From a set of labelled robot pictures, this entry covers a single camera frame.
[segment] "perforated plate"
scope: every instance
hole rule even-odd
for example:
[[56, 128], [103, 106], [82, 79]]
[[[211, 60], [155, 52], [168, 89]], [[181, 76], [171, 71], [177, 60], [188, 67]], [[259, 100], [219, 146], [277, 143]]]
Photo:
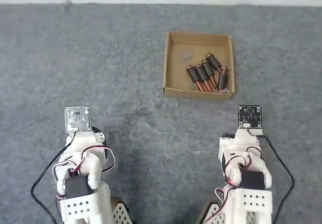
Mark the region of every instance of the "perforated plate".
[[97, 215], [100, 213], [98, 194], [61, 200], [60, 209], [63, 221]]
[[123, 203], [116, 205], [113, 211], [113, 219], [115, 224], [133, 224]]
[[[219, 205], [218, 204], [212, 204], [208, 210], [208, 213], [206, 217], [203, 219], [203, 221], [207, 220], [210, 218], [212, 215], [216, 213], [218, 210]], [[254, 212], [247, 212], [247, 224], [256, 224], [255, 221], [255, 213]], [[220, 214], [218, 216], [215, 216], [214, 218], [210, 219], [206, 224], [225, 224], [225, 215]]]
[[[218, 211], [218, 209], [219, 209], [218, 204], [211, 204], [205, 218], [202, 220], [202, 223], [204, 223], [204, 221], [208, 220], [211, 216], [213, 216], [216, 213], [216, 211]], [[214, 216], [212, 219], [210, 219], [207, 222], [207, 224], [224, 224], [224, 223], [225, 223], [224, 214]]]

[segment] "black wire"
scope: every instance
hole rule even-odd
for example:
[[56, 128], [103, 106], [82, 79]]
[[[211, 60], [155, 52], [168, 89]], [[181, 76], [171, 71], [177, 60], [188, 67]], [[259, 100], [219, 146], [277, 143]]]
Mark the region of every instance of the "black wire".
[[53, 216], [53, 214], [50, 212], [50, 210], [36, 197], [34, 191], [36, 186], [39, 184], [39, 182], [41, 181], [41, 179], [44, 177], [44, 175], [46, 174], [47, 170], [49, 169], [49, 167], [55, 162], [55, 160], [71, 145], [71, 143], [73, 142], [74, 138], [75, 138], [76, 132], [74, 133], [74, 136], [72, 137], [71, 141], [65, 146], [63, 147], [57, 154], [56, 156], [49, 162], [49, 164], [44, 168], [44, 170], [41, 172], [40, 176], [38, 177], [38, 179], [35, 181], [35, 183], [32, 185], [31, 189], [30, 189], [30, 194], [32, 196], [32, 198], [34, 198], [34, 200], [45, 210], [45, 212], [47, 212], [47, 214], [50, 216], [52, 222], [54, 224], [57, 224], [57, 221], [55, 219], [55, 217]]
[[262, 151], [260, 151], [260, 149], [259, 149], [259, 148], [257, 148], [257, 147], [250, 146], [250, 147], [248, 147], [248, 148], [246, 149], [246, 152], [248, 152], [248, 150], [249, 150], [250, 148], [254, 148], [254, 149], [258, 150], [258, 152], [260, 152], [260, 154], [261, 154], [261, 159], [263, 158], [263, 153], [262, 153]]
[[282, 207], [284, 205], [284, 202], [286, 201], [286, 199], [288, 198], [288, 196], [291, 194], [292, 190], [294, 189], [295, 187], [295, 179], [294, 179], [294, 176], [292, 175], [292, 173], [290, 172], [290, 170], [288, 169], [288, 167], [284, 164], [284, 162], [282, 161], [282, 159], [279, 157], [279, 155], [277, 154], [276, 152], [276, 149], [274, 148], [274, 146], [272, 145], [270, 139], [265, 136], [265, 135], [257, 135], [258, 138], [265, 138], [268, 145], [271, 147], [273, 153], [275, 154], [276, 158], [278, 159], [278, 161], [281, 163], [281, 165], [284, 167], [284, 169], [286, 170], [287, 174], [291, 177], [291, 180], [292, 180], [292, 184], [291, 184], [291, 187], [289, 188], [289, 190], [286, 192], [286, 194], [284, 195], [283, 199], [281, 200], [281, 203], [280, 205], [278, 206], [278, 209], [276, 211], [276, 214], [275, 214], [275, 217], [274, 217], [274, 220], [273, 220], [273, 224], [276, 224], [277, 223], [277, 219], [278, 219], [278, 216], [282, 210]]

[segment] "red wire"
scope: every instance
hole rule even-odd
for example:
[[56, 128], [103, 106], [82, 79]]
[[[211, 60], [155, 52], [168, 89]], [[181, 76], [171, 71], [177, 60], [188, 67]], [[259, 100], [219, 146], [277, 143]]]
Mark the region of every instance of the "red wire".
[[[231, 185], [231, 186], [233, 186], [233, 187], [237, 187], [235, 184], [233, 184], [232, 183], [232, 181], [230, 180], [230, 179], [228, 179], [227, 178], [227, 176], [226, 176], [226, 168], [227, 168], [227, 166], [230, 164], [230, 162], [233, 160], [233, 159], [236, 159], [236, 158], [238, 158], [238, 157], [243, 157], [243, 156], [241, 156], [241, 155], [236, 155], [236, 156], [234, 156], [234, 157], [232, 157], [228, 162], [227, 162], [227, 164], [225, 165], [225, 171], [224, 171], [224, 174], [225, 174], [225, 177], [226, 177], [226, 183], [227, 184], [229, 184], [229, 185]], [[246, 160], [245, 160], [245, 158], [243, 157], [243, 159], [244, 159], [244, 161], [245, 161], [245, 165], [244, 165], [244, 167], [243, 167], [243, 169], [245, 169], [245, 170], [247, 170], [250, 166], [251, 166], [251, 164], [252, 164], [252, 158], [248, 155], [248, 158], [250, 159], [250, 162], [248, 163], [248, 164], [246, 164]]]
[[207, 220], [205, 220], [203, 222], [203, 224], [206, 224], [207, 222], [209, 222], [211, 219], [213, 219], [215, 216], [218, 215], [218, 213], [223, 209], [223, 207], [225, 206], [226, 202], [227, 202], [227, 199], [228, 199], [228, 194], [229, 192], [232, 190], [232, 189], [235, 189], [235, 187], [233, 188], [230, 188], [228, 191], [227, 191], [227, 196], [226, 196], [226, 199], [224, 200], [222, 206], [218, 209], [218, 211], [216, 211], [213, 215], [211, 215]]
[[74, 174], [77, 170], [79, 170], [80, 169], [80, 167], [82, 166], [82, 164], [83, 164], [83, 161], [84, 161], [84, 153], [86, 152], [86, 151], [88, 151], [88, 150], [91, 150], [91, 149], [93, 149], [93, 148], [104, 148], [104, 149], [106, 149], [106, 150], [110, 150], [111, 151], [111, 153], [112, 153], [112, 155], [113, 155], [113, 158], [114, 158], [114, 162], [113, 162], [113, 164], [110, 166], [110, 167], [108, 167], [108, 168], [106, 168], [106, 169], [103, 169], [102, 170], [102, 172], [106, 172], [106, 171], [109, 171], [109, 170], [111, 170], [113, 167], [114, 167], [114, 165], [115, 165], [115, 157], [114, 157], [114, 154], [113, 154], [113, 152], [112, 152], [112, 150], [109, 148], [109, 147], [105, 147], [105, 146], [101, 146], [101, 145], [94, 145], [94, 146], [90, 146], [90, 147], [87, 147], [86, 149], [84, 149], [83, 151], [82, 151], [82, 154], [81, 154], [81, 161], [80, 161], [80, 163], [75, 167], [75, 169], [73, 169], [73, 171], [71, 172], [72, 174]]

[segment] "white wire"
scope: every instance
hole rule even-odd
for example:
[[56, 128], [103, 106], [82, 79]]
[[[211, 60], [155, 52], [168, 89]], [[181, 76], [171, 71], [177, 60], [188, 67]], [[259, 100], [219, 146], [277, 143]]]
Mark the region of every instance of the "white wire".
[[224, 191], [221, 188], [216, 188], [215, 191], [214, 191], [214, 193], [217, 196], [217, 198], [221, 201], [221, 204], [223, 204], [223, 199], [217, 194], [217, 190], [221, 190], [222, 194], [224, 193]]
[[108, 151], [110, 151], [111, 152], [111, 155], [112, 155], [112, 157], [113, 157], [113, 164], [106, 170], [106, 171], [110, 171], [112, 168], [114, 168], [114, 166], [115, 166], [115, 163], [116, 163], [116, 158], [115, 158], [115, 155], [114, 155], [114, 153], [113, 153], [113, 151], [109, 148], [109, 147], [105, 147], [105, 146], [98, 146], [98, 145], [95, 145], [95, 146], [92, 146], [92, 148], [89, 148], [88, 150], [86, 150], [86, 151], [84, 151], [83, 152], [83, 157], [82, 157], [82, 159], [80, 160], [80, 162], [76, 165], [76, 167], [74, 168], [74, 170], [75, 169], [80, 169], [80, 167], [81, 167], [81, 165], [83, 164], [83, 162], [84, 162], [84, 160], [85, 160], [85, 153], [87, 152], [87, 151], [89, 151], [89, 150], [94, 150], [94, 149], [96, 149], [96, 148], [103, 148], [103, 149], [105, 149], [105, 150], [108, 150]]
[[60, 165], [63, 165], [63, 164], [67, 164], [67, 163], [72, 163], [73, 165], [77, 166], [77, 164], [75, 164], [74, 161], [71, 161], [71, 160], [64, 160], [64, 161], [61, 161], [61, 162], [58, 162], [57, 164], [54, 164], [53, 167], [52, 167], [52, 174], [54, 176], [54, 179], [57, 181], [58, 178], [57, 178], [57, 174], [56, 174], [56, 167], [57, 166], [60, 166]]

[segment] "cable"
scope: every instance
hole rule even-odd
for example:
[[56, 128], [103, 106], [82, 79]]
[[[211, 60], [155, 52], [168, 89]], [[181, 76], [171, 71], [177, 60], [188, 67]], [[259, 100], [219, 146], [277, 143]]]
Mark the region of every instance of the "cable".
[[231, 186], [233, 186], [233, 187], [237, 187], [237, 185], [235, 185], [228, 177], [227, 177], [227, 175], [226, 175], [226, 169], [227, 169], [227, 166], [230, 164], [230, 162], [233, 160], [233, 159], [236, 159], [236, 158], [238, 158], [238, 157], [242, 157], [243, 159], [244, 159], [244, 161], [245, 161], [245, 165], [244, 166], [247, 166], [246, 165], [246, 160], [245, 160], [245, 158], [243, 157], [243, 156], [241, 156], [241, 155], [236, 155], [236, 156], [234, 156], [234, 157], [232, 157], [230, 160], [228, 160], [228, 162], [226, 163], [226, 165], [225, 165], [225, 170], [224, 170], [224, 176], [225, 176], [225, 181], [226, 181], [226, 183], [227, 184], [229, 184], [229, 185], [231, 185]]
[[91, 149], [94, 149], [94, 148], [104, 148], [106, 150], [109, 150], [111, 152], [111, 155], [113, 157], [113, 164], [110, 166], [110, 167], [107, 167], [106, 169], [103, 169], [102, 172], [106, 172], [106, 171], [109, 171], [111, 170], [114, 166], [115, 166], [115, 163], [116, 163], [116, 159], [115, 159], [115, 156], [114, 156], [114, 153], [113, 151], [109, 148], [109, 147], [106, 147], [106, 146], [102, 146], [102, 145], [94, 145], [94, 146], [90, 146], [90, 147], [87, 147], [86, 149], [84, 149], [82, 151], [82, 154], [81, 154], [81, 161], [79, 162], [79, 164], [72, 170], [72, 174], [74, 174], [76, 171], [78, 171], [80, 169], [80, 167], [82, 166], [83, 162], [84, 162], [84, 159], [85, 159], [85, 156], [84, 156], [84, 153], [88, 150], [91, 150]]
[[286, 192], [286, 194], [284, 195], [283, 199], [281, 200], [281, 203], [280, 205], [278, 206], [278, 209], [276, 211], [276, 214], [275, 214], [275, 217], [274, 217], [274, 220], [273, 220], [273, 224], [276, 224], [277, 223], [277, 219], [278, 219], [278, 216], [282, 210], [282, 207], [284, 205], [284, 202], [286, 201], [286, 199], [288, 198], [288, 196], [291, 194], [292, 190], [294, 189], [295, 187], [295, 179], [294, 179], [294, 176], [292, 175], [292, 173], [290, 172], [290, 170], [288, 169], [288, 167], [284, 164], [284, 162], [282, 161], [282, 159], [279, 157], [279, 155], [277, 154], [276, 152], [276, 149], [274, 148], [274, 146], [272, 145], [270, 139], [265, 136], [265, 135], [257, 135], [258, 138], [265, 138], [269, 147], [271, 147], [273, 153], [275, 154], [277, 160], [281, 163], [281, 165], [284, 167], [284, 169], [286, 170], [287, 174], [289, 175], [289, 177], [291, 178], [291, 181], [292, 181], [292, 184], [291, 184], [291, 187], [289, 188], [289, 190]]
[[34, 200], [44, 209], [45, 212], [47, 212], [47, 214], [50, 216], [52, 222], [54, 224], [57, 224], [57, 221], [55, 219], [55, 217], [53, 216], [53, 214], [50, 212], [50, 210], [36, 197], [34, 191], [36, 186], [39, 184], [39, 182], [41, 181], [41, 179], [44, 177], [44, 175], [46, 174], [47, 170], [49, 169], [49, 167], [55, 162], [55, 160], [71, 145], [71, 143], [73, 142], [76, 133], [74, 133], [74, 136], [72, 137], [71, 141], [66, 144], [65, 147], [63, 147], [57, 154], [56, 156], [49, 162], [49, 164], [44, 168], [44, 170], [41, 172], [40, 176], [38, 177], [38, 179], [35, 181], [35, 183], [32, 185], [31, 189], [30, 189], [30, 195], [32, 196], [32, 198], [34, 198]]
[[260, 152], [260, 157], [261, 157], [261, 159], [263, 159], [263, 153], [262, 153], [262, 151], [261, 151], [259, 148], [254, 147], [254, 146], [250, 146], [250, 147], [248, 147], [248, 148], [246, 149], [246, 152], [248, 152], [248, 150], [249, 150], [250, 148], [254, 148], [254, 149], [256, 149], [258, 152]]
[[58, 177], [57, 177], [57, 174], [56, 174], [56, 168], [57, 168], [57, 166], [60, 166], [60, 165], [65, 166], [68, 163], [72, 163], [73, 165], [75, 165], [75, 167], [77, 166], [77, 164], [74, 161], [72, 161], [72, 160], [64, 160], [64, 161], [58, 162], [57, 164], [54, 164], [54, 166], [52, 167], [52, 174], [53, 174], [54, 179], [56, 181], [58, 181]]
[[223, 202], [222, 206], [218, 209], [218, 211], [216, 211], [213, 215], [211, 215], [208, 219], [206, 219], [202, 224], [207, 224], [207, 222], [209, 222], [211, 219], [213, 219], [215, 216], [217, 216], [221, 211], [222, 209], [224, 208], [224, 206], [226, 205], [226, 202], [228, 200], [228, 194], [231, 190], [234, 190], [236, 189], [236, 187], [232, 187], [230, 188], [228, 191], [227, 191], [227, 195], [226, 195], [226, 199], [225, 201]]
[[221, 188], [216, 188], [215, 190], [214, 190], [214, 193], [215, 193], [215, 196], [217, 196], [217, 198], [220, 200], [220, 202], [221, 202], [221, 204], [223, 204], [223, 189], [221, 189]]

